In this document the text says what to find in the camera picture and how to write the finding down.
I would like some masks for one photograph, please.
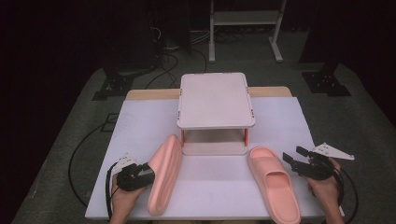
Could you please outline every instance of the gray carpet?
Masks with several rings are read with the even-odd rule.
[[[353,223],[394,223],[396,219],[396,132],[386,116],[361,85],[356,74],[339,65],[335,75],[351,96],[329,97],[311,93],[302,72],[318,71],[320,63],[299,64],[307,33],[281,32],[279,49],[284,58],[277,63],[268,43],[270,33],[245,35],[241,41],[216,45],[216,62],[205,63],[206,41],[193,45],[205,56],[193,51],[171,53],[177,66],[171,72],[177,78],[188,73],[242,72],[249,86],[286,86],[303,109],[316,145],[323,142],[355,155],[355,161],[340,161],[355,181],[360,207]],[[163,66],[171,68],[173,57],[163,57]],[[162,73],[161,68],[137,77],[132,89],[145,89]],[[106,76],[102,69],[92,74],[61,129],[40,174],[23,202],[13,223],[107,223],[88,220],[86,208],[74,195],[68,182],[68,166],[75,148],[109,113],[120,112],[123,96],[93,101]],[[175,87],[168,75],[157,78],[149,89]],[[106,153],[111,133],[97,130],[78,148],[71,165],[71,176],[79,197],[88,203],[90,192]],[[346,185],[343,208],[349,217],[354,207],[350,185]]]

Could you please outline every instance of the stand leg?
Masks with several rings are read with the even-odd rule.
[[[312,93],[327,93],[329,96],[350,96],[334,76],[337,61],[327,61],[318,72],[304,72],[303,77]]]
[[[181,147],[184,147],[184,139],[185,137],[184,137],[184,130],[181,130],[181,142],[180,142],[180,144],[181,144]]]
[[[276,41],[277,41],[277,36],[278,36],[279,30],[280,30],[280,24],[282,23],[286,2],[287,2],[287,0],[282,0],[282,3],[280,5],[280,9],[279,9],[279,13],[278,13],[277,19],[276,19],[276,26],[275,26],[274,36],[269,37],[271,48],[272,48],[272,50],[274,52],[276,61],[278,63],[282,63],[283,62],[283,58],[282,58],[282,55],[280,54],[279,48],[277,47]]]
[[[245,129],[245,147],[248,146],[248,129]]]
[[[214,0],[210,1],[210,39],[209,39],[209,62],[215,61],[215,9]]]

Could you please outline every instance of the white table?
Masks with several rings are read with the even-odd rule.
[[[282,152],[295,160],[304,161],[295,152],[296,146],[313,148],[309,128],[295,97],[255,97],[257,92],[268,92],[273,88],[249,88],[256,115],[256,124],[250,130],[248,148],[266,146],[273,149],[279,158]],[[287,88],[278,88],[280,95],[287,96]],[[87,218],[108,219],[105,200],[106,171],[125,152],[134,156],[138,163],[148,161],[169,134],[179,136],[177,127],[177,90],[152,97],[133,97],[129,94],[120,111],[120,117],[112,135],[102,168],[99,172]],[[289,172],[302,218],[323,217],[317,200],[307,189],[306,181],[290,170]],[[175,219],[269,219],[259,188],[249,171],[247,155],[242,156],[183,156],[172,198],[165,212],[153,217],[148,209],[150,189],[136,202],[130,219],[175,220]]]

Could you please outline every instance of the pink slide sandal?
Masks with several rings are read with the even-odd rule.
[[[277,155],[269,148],[254,147],[247,156],[247,162],[274,222],[277,224],[300,223],[300,208],[289,174]]]
[[[181,159],[181,144],[172,134],[148,162],[155,174],[148,198],[148,211],[153,216],[161,215],[169,203],[180,170]]]

